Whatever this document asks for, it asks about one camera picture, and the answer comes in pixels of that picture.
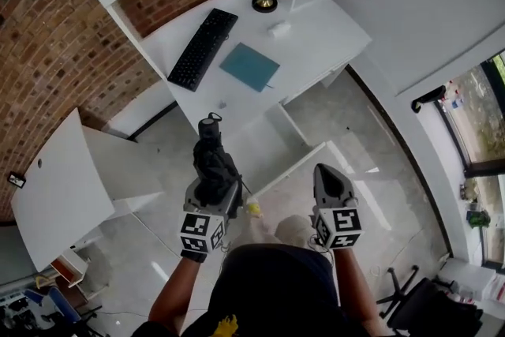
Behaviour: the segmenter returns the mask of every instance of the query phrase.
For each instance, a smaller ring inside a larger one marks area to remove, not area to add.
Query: pants
[[[285,218],[277,225],[274,234],[268,232],[263,219],[250,217],[244,230],[232,241],[230,250],[255,243],[279,243],[310,249],[309,239],[314,234],[316,230],[303,216],[292,215]]]

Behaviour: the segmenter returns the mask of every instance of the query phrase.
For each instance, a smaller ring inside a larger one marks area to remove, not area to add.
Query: black shirt
[[[339,308],[330,263],[319,253],[289,245],[244,245],[225,259],[208,311],[183,337],[212,336],[236,318],[240,337],[266,335],[368,336]],[[171,337],[147,322],[133,337]]]

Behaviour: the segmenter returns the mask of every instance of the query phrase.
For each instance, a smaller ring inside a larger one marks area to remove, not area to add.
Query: black office chair
[[[388,268],[387,271],[393,278],[395,293],[390,297],[380,299],[377,303],[391,302],[386,312],[380,313],[382,318],[398,305],[387,321],[387,326],[393,329],[396,335],[401,335],[398,330],[403,330],[408,331],[411,337],[442,335],[474,337],[481,328],[482,323],[479,319],[482,316],[482,310],[475,305],[452,301],[427,278],[423,278],[410,292],[406,293],[419,271],[418,266],[413,266],[414,273],[401,288],[395,270]]]

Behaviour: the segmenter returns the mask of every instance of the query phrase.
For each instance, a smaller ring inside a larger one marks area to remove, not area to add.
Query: person's left arm
[[[200,263],[182,257],[174,273],[156,298],[149,313],[149,321],[160,323],[169,331],[179,335],[188,312],[189,301],[199,269]]]

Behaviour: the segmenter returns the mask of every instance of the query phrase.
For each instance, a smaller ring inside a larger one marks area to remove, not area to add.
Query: white marker cube
[[[185,212],[178,232],[185,250],[210,253],[224,236],[224,218],[197,212]]]
[[[327,249],[352,247],[363,233],[356,208],[320,208],[314,223],[317,236]]]

